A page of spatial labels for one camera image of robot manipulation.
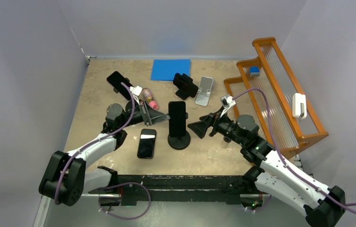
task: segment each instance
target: floor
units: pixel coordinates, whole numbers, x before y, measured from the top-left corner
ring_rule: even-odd
[[[127,101],[123,96],[114,93],[113,87],[106,81],[114,71],[119,71],[129,78],[133,85],[148,87],[163,113],[168,112],[169,101],[180,101],[175,95],[177,88],[171,81],[150,80],[152,64],[152,60],[94,59],[90,62],[70,128],[66,151],[82,146],[100,133],[109,105],[113,103],[126,105]],[[196,105],[194,98],[186,100],[186,112],[189,114],[187,123],[198,121],[200,116],[217,111],[221,107],[219,98],[227,94],[223,80],[238,77],[240,74],[236,61],[191,61],[193,82],[198,85],[201,76],[213,77],[215,85],[208,106]],[[238,107],[242,114],[254,116],[256,123],[260,124],[247,95],[238,100]],[[235,119],[232,110],[228,116]],[[214,137],[207,135],[201,140],[187,129],[191,135],[191,144],[184,150],[172,149],[167,143],[168,122],[149,127],[157,130],[154,157],[139,159],[136,156],[138,137],[143,128],[146,128],[143,123],[126,128],[128,136],[124,144],[115,152],[103,156],[89,169],[103,165],[117,170],[119,174],[243,175],[251,167],[241,155],[240,146],[225,143],[219,134]]]

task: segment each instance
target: beige tabletop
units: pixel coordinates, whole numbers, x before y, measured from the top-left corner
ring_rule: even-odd
[[[129,78],[134,86],[148,87],[158,102],[159,110],[168,113],[168,102],[181,101],[175,95],[177,88],[172,81],[150,80],[152,60],[92,60],[87,70],[85,82],[80,94],[78,106],[69,131],[66,151],[78,148],[95,138],[102,130],[106,109],[110,104],[119,103],[125,107],[127,101],[121,94],[113,92],[113,87],[106,78],[114,71],[119,71]],[[208,106],[196,105],[195,98],[188,98],[186,123],[199,120],[200,116],[215,112],[221,107],[219,98],[226,95],[224,79],[240,76],[236,61],[191,61],[191,78],[199,85],[202,76],[213,77],[214,87]],[[240,99],[240,113],[254,116],[260,124],[252,103],[247,95]],[[233,110],[228,116],[235,120]],[[107,166],[119,174],[137,175],[243,175],[251,165],[240,153],[240,146],[226,143],[220,134],[199,139],[191,130],[191,143],[184,150],[174,150],[167,142],[168,121],[149,126],[157,131],[156,146],[152,159],[137,158],[140,131],[147,128],[139,123],[125,128],[128,136],[124,144],[116,151],[103,156],[89,169]]]

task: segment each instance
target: white wall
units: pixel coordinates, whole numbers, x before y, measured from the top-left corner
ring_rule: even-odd
[[[330,135],[301,154],[314,176],[356,201],[356,1],[309,0],[282,46]],[[356,226],[347,212],[338,226]]]
[[[86,65],[56,2],[0,0],[0,226],[32,226]]]
[[[287,37],[306,0],[59,0],[85,54],[243,58]]]

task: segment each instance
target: blue paper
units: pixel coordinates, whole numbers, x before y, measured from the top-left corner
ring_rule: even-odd
[[[154,60],[151,80],[174,80],[176,73],[190,77],[190,59]]]

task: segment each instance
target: round phone stand base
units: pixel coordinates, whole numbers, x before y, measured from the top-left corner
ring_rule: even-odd
[[[190,144],[190,134],[186,131],[183,137],[170,137],[168,135],[168,144],[175,150],[183,150]]]

